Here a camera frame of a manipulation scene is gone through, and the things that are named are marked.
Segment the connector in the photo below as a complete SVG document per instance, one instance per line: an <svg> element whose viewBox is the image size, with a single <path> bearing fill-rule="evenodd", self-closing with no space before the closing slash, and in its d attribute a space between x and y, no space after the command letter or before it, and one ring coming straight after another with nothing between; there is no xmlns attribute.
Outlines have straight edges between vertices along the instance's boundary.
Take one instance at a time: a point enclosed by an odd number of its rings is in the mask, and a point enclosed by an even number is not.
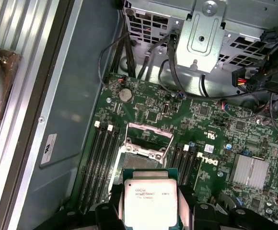
<svg viewBox="0 0 278 230"><path fill-rule="evenodd" d="M246 73L245 68L237 69L237 70L232 72L232 85L234 87L238 86L238 79L239 78L245 79L245 73Z"/></svg>
<svg viewBox="0 0 278 230"><path fill-rule="evenodd" d="M278 26L265 30L260 36L261 42L278 42Z"/></svg>

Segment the ventilation holes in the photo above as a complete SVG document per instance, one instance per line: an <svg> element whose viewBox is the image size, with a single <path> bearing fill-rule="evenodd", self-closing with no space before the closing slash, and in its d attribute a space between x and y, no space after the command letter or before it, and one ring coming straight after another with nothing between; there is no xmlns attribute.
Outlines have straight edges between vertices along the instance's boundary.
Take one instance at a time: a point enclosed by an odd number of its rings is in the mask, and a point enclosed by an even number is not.
<svg viewBox="0 0 278 230"><path fill-rule="evenodd" d="M132 17L127 17L131 32L130 36L139 41L155 44L167 34L169 18L165 18L150 13L134 13Z"/></svg>
<svg viewBox="0 0 278 230"><path fill-rule="evenodd" d="M265 43L263 42L250 42L246 41L244 37L238 37L231 45L238 49L244 50L246 54L251 54L257 57L262 57L268 53L268 48L265 48Z"/></svg>
<svg viewBox="0 0 278 230"><path fill-rule="evenodd" d="M218 58L218 61L225 62L229 58L230 58L230 56L226 56L226 55L220 54L219 58Z"/></svg>
<svg viewBox="0 0 278 230"><path fill-rule="evenodd" d="M245 67L253 64L257 59L251 58L245 55L238 55L233 60L230 61L230 64Z"/></svg>

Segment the white label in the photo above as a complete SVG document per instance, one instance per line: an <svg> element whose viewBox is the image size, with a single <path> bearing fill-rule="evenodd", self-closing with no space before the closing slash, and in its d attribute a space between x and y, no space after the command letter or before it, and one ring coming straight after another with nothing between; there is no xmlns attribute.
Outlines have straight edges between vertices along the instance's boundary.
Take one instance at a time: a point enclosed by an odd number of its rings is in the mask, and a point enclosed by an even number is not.
<svg viewBox="0 0 278 230"><path fill-rule="evenodd" d="M213 153L213 151L214 151L213 145L209 145L209 144L205 145L204 152Z"/></svg>
<svg viewBox="0 0 278 230"><path fill-rule="evenodd" d="M56 136L57 136L57 133L48 135L47 142L46 142L46 145L45 145L45 149L44 149L44 152L43 152L43 157L42 157L42 160L41 160L41 164L47 163L51 159L54 144L55 144L55 141L56 141Z"/></svg>
<svg viewBox="0 0 278 230"><path fill-rule="evenodd" d="M216 208L218 209L219 212L227 215L228 213L219 205L219 204L216 204Z"/></svg>

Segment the ram slot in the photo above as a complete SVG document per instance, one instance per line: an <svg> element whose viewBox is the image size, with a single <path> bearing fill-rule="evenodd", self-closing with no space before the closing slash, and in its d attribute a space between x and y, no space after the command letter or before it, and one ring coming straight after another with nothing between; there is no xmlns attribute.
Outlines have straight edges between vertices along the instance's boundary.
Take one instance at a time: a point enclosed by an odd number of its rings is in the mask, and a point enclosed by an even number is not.
<svg viewBox="0 0 278 230"><path fill-rule="evenodd" d="M93 160L93 164L90 167L90 170L89 170L90 177L89 177L89 180L87 183L87 189L89 189L89 193L86 193L86 196L83 201L83 210L84 210L83 213L84 214L86 213L86 211L89 208L88 204L89 204L89 198L90 198L91 191L93 191L94 187L97 186L96 183L93 183L95 181L94 178L96 175L96 170L98 167L100 167L100 164L101 164L100 158L104 154L104 151L106 150L106 148L109 144L111 134L112 134L111 131L106 132L105 138L101 140L101 143L95 153L95 158Z"/></svg>
<svg viewBox="0 0 278 230"><path fill-rule="evenodd" d="M93 191L89 198L89 203L87 207L91 207L94 204L94 201L96 199L95 195L97 193L98 188L100 187L99 185L100 183L103 183L102 173L104 172L104 166L106 166L106 158L108 158L108 153L110 152L110 147L112 146L112 143L115 140L115 136L116 132L110 132L110 139L107 140L107 143L104 146L104 153L101 156L99 167L95 171L95 185L93 187Z"/></svg>
<svg viewBox="0 0 278 230"><path fill-rule="evenodd" d="M185 173L186 173L186 167L188 164L189 154L185 151L183 151L183 159L181 162L181 166L178 169L178 184L182 184L184 181Z"/></svg>
<svg viewBox="0 0 278 230"><path fill-rule="evenodd" d="M101 202L103 190L105 189L107 179L108 179L108 176L109 176L111 163L114 159L114 156L116 155L116 147L118 145L118 137L119 137L119 130L114 132L112 141L110 142L110 145L109 145L109 148L108 148L106 165L102 169L102 172L104 172L104 174L101 178L102 184L101 184L101 188L99 190L99 194L98 194L97 199L96 199L97 203Z"/></svg>
<svg viewBox="0 0 278 230"><path fill-rule="evenodd" d="M91 168L93 166L93 164L95 163L95 158L97 155L97 152L100 149L102 140L104 138L104 134L105 134L105 128L101 127L98 135L96 136L96 139L93 140L92 142L92 149L90 151L90 155L89 158L87 160L87 167L85 170L85 176L83 179L83 185L81 187L81 196L80 196L80 205L79 205L79 209L82 208L83 205L83 201L85 200L85 197L87 195L87 193L89 192L89 187L87 186L91 177Z"/></svg>
<svg viewBox="0 0 278 230"><path fill-rule="evenodd" d="M189 153L189 159L187 161L187 169L185 171L185 176L182 180L182 185L187 185L189 184L189 177L192 173L192 169L193 169L193 165L194 165L194 162L195 162L195 156L192 154L192 153Z"/></svg>
<svg viewBox="0 0 278 230"><path fill-rule="evenodd" d="M173 150L173 155L172 155L172 159L171 159L169 168L173 168L174 167L174 165L175 165L175 163L177 161L178 153L179 153L178 148L175 148Z"/></svg>
<svg viewBox="0 0 278 230"><path fill-rule="evenodd" d="M85 192L86 192L86 187L85 187L86 183L85 182L87 181L87 177L88 177L86 172L87 172L87 170L89 168L89 164L91 162L90 161L91 157L92 157L91 153L93 152L93 149L96 146L95 143L100 138L100 135L101 135L102 131L103 130L101 130L101 128L96 128L95 132L94 132L94 136L93 136L93 140L92 140L92 149L89 152L89 156L88 156L88 159L87 159L87 162L86 162L86 166L85 166L85 170L84 170L84 177L83 177L83 180L82 180L82 183L81 183L81 192L80 192L79 201L78 201L78 208L81 207L81 202L82 202L83 197L84 197Z"/></svg>

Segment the chipset heatsink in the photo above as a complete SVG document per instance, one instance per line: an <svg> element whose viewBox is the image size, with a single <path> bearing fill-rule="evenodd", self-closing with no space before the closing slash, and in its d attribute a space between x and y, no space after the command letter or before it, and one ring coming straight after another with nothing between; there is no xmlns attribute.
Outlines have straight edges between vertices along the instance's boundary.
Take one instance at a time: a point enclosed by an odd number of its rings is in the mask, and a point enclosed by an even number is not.
<svg viewBox="0 0 278 230"><path fill-rule="evenodd" d="M262 190L266 180L269 163L256 158L236 155L230 181Z"/></svg>

